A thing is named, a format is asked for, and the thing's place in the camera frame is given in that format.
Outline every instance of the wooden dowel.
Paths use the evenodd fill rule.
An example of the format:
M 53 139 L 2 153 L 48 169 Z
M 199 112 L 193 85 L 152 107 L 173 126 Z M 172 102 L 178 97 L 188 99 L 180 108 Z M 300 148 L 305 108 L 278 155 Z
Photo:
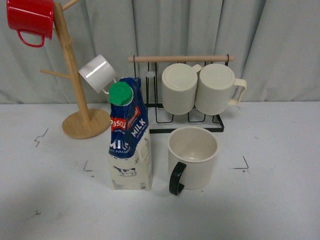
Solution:
M 54 25 L 59 42 L 63 51 L 64 60 L 68 68 L 71 83 L 77 99 L 79 112 L 84 124 L 88 124 L 91 120 L 86 102 L 85 93 L 81 84 L 79 70 L 76 64 L 74 52 L 72 49 L 72 40 L 69 36 L 63 8 L 59 2 L 54 3 Z
M 50 74 L 50 75 L 54 75 L 57 77 L 65 78 L 65 79 L 71 79 L 69 75 L 66 75 L 66 74 L 63 74 L 60 72 L 50 71 L 50 70 L 46 70 L 46 69 L 40 69 L 40 72 L 44 73 L 44 74 Z
M 79 0 L 71 0 L 69 2 L 67 2 L 65 5 L 63 5 L 62 10 L 67 10 L 68 8 L 70 8 L 72 5 L 76 4 L 77 2 L 79 2 Z
M 159 62 L 227 62 L 227 55 L 216 56 L 130 56 L 130 63 L 159 63 Z M 229 62 L 235 60 L 234 56 L 229 56 Z

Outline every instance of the blue label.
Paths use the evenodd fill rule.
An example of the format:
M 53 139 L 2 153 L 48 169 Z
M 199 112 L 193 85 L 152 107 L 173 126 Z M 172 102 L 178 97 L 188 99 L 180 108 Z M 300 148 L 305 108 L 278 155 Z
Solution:
M 133 99 L 128 105 L 117 106 L 111 103 L 111 144 L 109 154 L 120 159 L 131 158 L 146 131 L 148 112 L 141 93 L 140 77 L 122 78 L 133 90 Z

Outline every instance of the cream ribbed mug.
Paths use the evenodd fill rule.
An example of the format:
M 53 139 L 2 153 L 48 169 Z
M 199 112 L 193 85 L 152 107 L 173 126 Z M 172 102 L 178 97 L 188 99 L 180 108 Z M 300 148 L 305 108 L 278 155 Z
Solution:
M 162 104 L 173 115 L 183 115 L 192 110 L 198 83 L 199 64 L 193 67 L 175 63 L 162 73 Z
M 241 87 L 238 98 L 232 98 L 233 86 Z M 194 105 L 203 114 L 218 115 L 228 104 L 238 105 L 246 90 L 247 81 L 235 78 L 229 67 L 209 64 L 199 74 Z

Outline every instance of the milk carton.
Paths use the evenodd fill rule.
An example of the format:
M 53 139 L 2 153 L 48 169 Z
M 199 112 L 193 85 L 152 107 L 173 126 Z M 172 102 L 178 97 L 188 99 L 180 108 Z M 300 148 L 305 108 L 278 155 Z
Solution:
M 109 172 L 115 190 L 150 190 L 149 121 L 139 77 L 122 78 L 110 90 Z

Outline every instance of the green cap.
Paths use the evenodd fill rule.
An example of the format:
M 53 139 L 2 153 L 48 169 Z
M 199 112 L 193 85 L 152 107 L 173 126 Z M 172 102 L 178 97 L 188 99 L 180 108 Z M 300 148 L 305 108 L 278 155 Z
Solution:
M 109 90 L 109 102 L 114 105 L 126 105 L 131 101 L 133 92 L 131 87 L 124 81 L 114 83 Z

